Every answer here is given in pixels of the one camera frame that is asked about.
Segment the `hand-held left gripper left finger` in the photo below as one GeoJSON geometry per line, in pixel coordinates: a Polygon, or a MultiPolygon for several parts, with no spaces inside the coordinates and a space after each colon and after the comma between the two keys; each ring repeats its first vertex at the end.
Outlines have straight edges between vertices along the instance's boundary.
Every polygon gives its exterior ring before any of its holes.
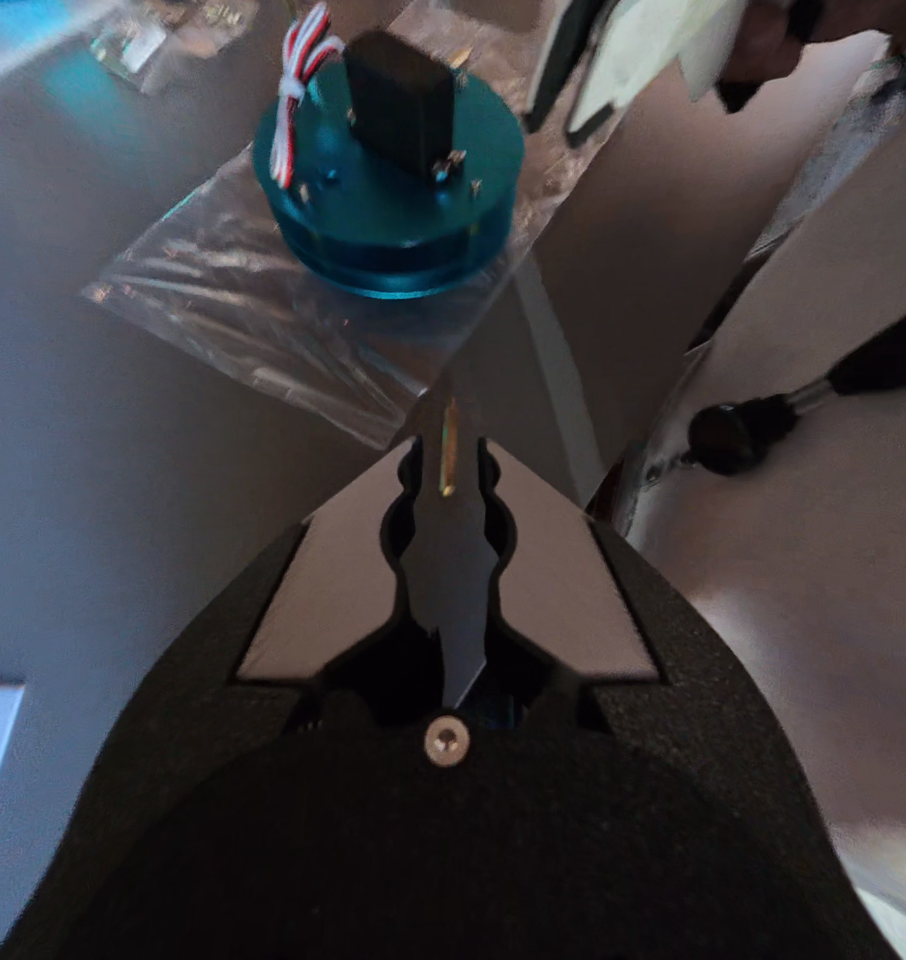
{"type": "Polygon", "coordinates": [[[401,558],[415,534],[423,441],[407,438],[314,510],[236,677],[295,683],[394,623],[406,600],[401,558]]]}

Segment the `grey desk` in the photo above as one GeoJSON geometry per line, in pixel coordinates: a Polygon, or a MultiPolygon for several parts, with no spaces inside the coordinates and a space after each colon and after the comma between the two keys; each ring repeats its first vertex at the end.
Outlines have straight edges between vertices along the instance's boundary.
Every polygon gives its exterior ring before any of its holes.
{"type": "Polygon", "coordinates": [[[378,458],[81,295],[236,156],[286,12],[144,96],[72,36],[0,78],[0,944],[117,714],[207,603],[378,458]]]}

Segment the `black servo motor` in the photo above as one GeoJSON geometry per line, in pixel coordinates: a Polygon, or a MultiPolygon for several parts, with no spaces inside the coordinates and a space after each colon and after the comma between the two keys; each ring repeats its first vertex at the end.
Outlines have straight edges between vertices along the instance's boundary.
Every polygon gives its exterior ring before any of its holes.
{"type": "Polygon", "coordinates": [[[453,151],[451,69],[387,30],[368,30],[343,51],[351,132],[364,150],[429,182],[453,151]]]}

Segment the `pile of small screw bags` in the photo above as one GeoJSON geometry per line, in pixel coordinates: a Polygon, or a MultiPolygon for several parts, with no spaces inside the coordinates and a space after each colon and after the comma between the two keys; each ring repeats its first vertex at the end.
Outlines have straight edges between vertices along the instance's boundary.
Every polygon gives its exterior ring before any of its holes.
{"type": "Polygon", "coordinates": [[[243,38],[259,7],[257,1],[118,2],[91,33],[88,50],[114,78],[154,94],[243,38]]]}

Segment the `person's right hand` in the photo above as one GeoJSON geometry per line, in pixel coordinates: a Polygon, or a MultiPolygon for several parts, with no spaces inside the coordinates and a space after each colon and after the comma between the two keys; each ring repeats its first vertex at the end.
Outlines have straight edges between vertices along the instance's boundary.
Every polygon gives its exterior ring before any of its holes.
{"type": "MultiPolygon", "coordinates": [[[[722,79],[763,84],[792,73],[804,44],[787,33],[787,20],[787,13],[776,5],[750,6],[722,79]]],[[[838,42],[864,32],[884,34],[906,49],[906,1],[826,1],[811,42],[838,42]]]]}

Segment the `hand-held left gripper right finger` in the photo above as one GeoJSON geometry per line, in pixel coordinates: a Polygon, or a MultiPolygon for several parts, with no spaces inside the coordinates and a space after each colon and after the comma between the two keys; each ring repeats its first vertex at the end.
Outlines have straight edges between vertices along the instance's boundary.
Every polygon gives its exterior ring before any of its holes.
{"type": "Polygon", "coordinates": [[[655,658],[584,511],[501,444],[478,443],[483,533],[496,556],[486,658],[507,682],[658,683],[655,658]]]}

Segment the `blue round turntable base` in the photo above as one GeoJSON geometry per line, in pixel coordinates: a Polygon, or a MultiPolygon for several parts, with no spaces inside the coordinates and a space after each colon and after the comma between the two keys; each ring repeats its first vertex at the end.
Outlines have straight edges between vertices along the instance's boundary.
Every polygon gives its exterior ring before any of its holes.
{"type": "Polygon", "coordinates": [[[435,184],[366,150],[348,123],[344,66],[322,68],[295,112],[293,184],[270,176],[278,100],[252,141],[252,167],[293,255],[360,296],[406,300],[461,285],[488,267],[510,235],[524,161],[518,118],[482,78],[455,94],[458,173],[435,184]]]}

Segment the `clear plastic bag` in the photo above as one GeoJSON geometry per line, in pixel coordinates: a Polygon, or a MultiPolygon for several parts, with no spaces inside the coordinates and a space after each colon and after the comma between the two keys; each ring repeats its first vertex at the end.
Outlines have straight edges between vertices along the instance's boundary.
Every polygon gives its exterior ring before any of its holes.
{"type": "MultiPolygon", "coordinates": [[[[387,28],[487,84],[519,120],[538,54],[515,33],[442,2],[411,2],[387,28]]],[[[577,148],[565,131],[565,90],[524,160],[507,242],[464,283],[419,298],[380,299],[309,270],[282,239],[256,178],[253,143],[150,227],[84,294],[122,319],[255,391],[317,414],[384,450],[417,400],[495,306],[591,162],[616,115],[577,148]]]]}

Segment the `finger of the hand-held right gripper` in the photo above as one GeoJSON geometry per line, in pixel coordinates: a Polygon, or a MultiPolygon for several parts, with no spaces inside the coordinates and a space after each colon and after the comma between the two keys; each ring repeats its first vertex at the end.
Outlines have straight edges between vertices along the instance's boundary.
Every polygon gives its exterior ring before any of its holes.
{"type": "Polygon", "coordinates": [[[720,80],[746,1],[624,1],[593,31],[588,67],[565,124],[578,147],[624,112],[663,70],[678,63],[693,102],[720,80]]]}
{"type": "Polygon", "coordinates": [[[586,72],[591,71],[594,48],[612,9],[613,2],[558,2],[528,84],[522,114],[525,134],[541,130],[583,57],[586,72]]]}

